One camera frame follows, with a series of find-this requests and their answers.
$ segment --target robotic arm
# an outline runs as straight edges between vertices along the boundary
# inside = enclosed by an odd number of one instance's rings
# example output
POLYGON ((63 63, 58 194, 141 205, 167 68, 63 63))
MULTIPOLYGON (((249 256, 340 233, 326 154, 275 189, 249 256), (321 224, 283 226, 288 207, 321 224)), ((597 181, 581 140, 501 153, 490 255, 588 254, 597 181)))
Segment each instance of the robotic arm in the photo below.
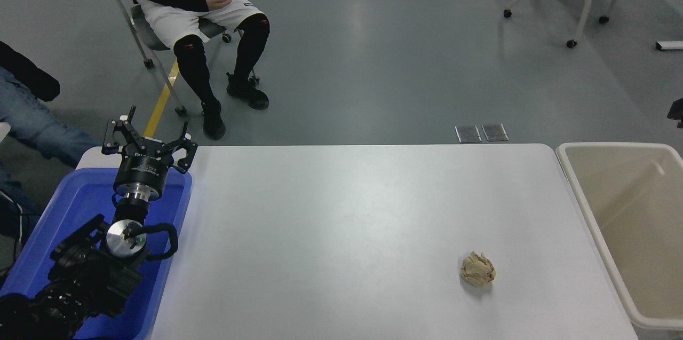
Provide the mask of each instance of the robotic arm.
POLYGON ((54 260, 50 282, 34 298, 0 297, 2 340, 68 340, 87 318, 102 313, 117 316, 143 279, 140 265, 167 259, 178 250, 178 233, 172 224, 146 226, 144 222, 149 202, 163 195, 168 169, 187 172, 197 144, 186 133, 187 123, 172 143, 141 138, 130 124, 134 111, 131 107, 127 116, 109 122, 102 145, 104 154, 122 156, 113 200, 122 198, 115 202, 112 224, 98 214, 63 240, 50 254, 54 260), (125 145, 117 143, 117 133, 125 145), (186 155, 176 162, 173 154, 181 149, 186 155), (159 232, 168 233, 171 248, 150 254, 147 235, 159 232))

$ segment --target black jacket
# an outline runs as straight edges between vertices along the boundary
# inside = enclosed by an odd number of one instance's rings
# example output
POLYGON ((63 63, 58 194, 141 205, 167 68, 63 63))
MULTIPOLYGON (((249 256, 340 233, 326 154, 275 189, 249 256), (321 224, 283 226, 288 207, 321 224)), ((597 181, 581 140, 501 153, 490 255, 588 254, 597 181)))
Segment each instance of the black jacket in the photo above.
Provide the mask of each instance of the black jacket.
POLYGON ((11 72, 26 85, 32 94, 42 101, 51 101, 59 95, 59 82, 51 75, 36 67, 21 53, 0 41, 0 67, 11 72))

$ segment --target crumpled paper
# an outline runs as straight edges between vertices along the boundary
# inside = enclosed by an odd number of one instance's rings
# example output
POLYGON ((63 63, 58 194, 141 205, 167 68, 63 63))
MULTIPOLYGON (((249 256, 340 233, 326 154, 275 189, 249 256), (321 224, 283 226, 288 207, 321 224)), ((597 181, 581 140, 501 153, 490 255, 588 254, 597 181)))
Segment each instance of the crumpled paper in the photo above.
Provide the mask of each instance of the crumpled paper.
POLYGON ((472 252, 469 257, 463 260, 463 267, 460 268, 463 279, 475 287, 485 287, 496 277, 496 269, 493 268, 491 260, 481 253, 477 255, 472 252))

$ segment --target table surface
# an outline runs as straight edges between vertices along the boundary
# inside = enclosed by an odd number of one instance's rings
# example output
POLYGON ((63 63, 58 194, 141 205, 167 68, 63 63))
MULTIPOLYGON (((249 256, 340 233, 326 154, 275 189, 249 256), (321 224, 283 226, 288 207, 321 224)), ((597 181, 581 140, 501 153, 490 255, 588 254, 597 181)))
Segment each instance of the table surface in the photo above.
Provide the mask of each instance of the table surface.
POLYGON ((155 340, 636 339, 548 146, 202 146, 190 173, 155 340))

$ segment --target gray floor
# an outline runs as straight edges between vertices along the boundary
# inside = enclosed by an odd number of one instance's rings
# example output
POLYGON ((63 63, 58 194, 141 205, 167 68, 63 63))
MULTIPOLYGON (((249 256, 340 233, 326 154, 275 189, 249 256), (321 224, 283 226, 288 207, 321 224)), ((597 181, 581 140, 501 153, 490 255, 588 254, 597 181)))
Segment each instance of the gray floor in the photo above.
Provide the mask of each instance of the gray floor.
MULTIPOLYGON (((683 97, 681 0, 593 0, 585 38, 574 33, 580 0, 251 0, 271 19, 257 69, 271 107, 254 111, 225 94, 236 43, 207 44, 212 85, 228 132, 202 136, 200 104, 179 80, 200 145, 456 144, 454 125, 503 123, 511 143, 648 141, 683 152, 666 119, 683 97)), ((113 0, 2 0, 0 39, 61 81, 49 103, 64 121, 102 136, 135 104, 144 130, 161 89, 146 70, 113 0)), ((169 68, 170 52, 159 53, 169 68)), ((175 139, 169 104, 154 135, 175 139)), ((68 168, 14 141, 0 158, 45 205, 68 168)))

